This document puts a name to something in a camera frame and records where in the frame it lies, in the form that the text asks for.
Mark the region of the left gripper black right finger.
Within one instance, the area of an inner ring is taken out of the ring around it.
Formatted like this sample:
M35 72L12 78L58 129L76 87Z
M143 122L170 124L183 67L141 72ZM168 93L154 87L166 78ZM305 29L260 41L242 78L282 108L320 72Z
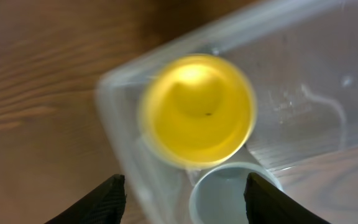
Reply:
M329 224L255 172L247 176L244 200L249 224Z

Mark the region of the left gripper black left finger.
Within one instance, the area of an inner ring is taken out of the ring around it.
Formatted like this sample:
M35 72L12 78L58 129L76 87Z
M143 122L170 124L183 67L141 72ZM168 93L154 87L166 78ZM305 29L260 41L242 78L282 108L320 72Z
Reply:
M112 175L47 224L120 224L126 207L124 184L124 175Z

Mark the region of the yellow cup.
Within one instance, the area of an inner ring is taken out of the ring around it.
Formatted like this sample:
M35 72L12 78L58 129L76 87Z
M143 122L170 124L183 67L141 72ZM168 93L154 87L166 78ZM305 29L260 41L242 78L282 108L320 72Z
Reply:
M209 168L249 139L257 100L233 63L189 54L161 68L139 102L139 129L150 152L176 167Z

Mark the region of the pale grey cup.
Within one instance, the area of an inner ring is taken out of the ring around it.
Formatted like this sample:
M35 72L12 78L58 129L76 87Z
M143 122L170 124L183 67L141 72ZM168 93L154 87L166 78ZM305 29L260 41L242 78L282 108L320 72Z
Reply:
M222 164L201 171L201 177L190 195L189 210L193 223L247 223L244 191L247 176L255 172L282 189L281 183L242 146Z

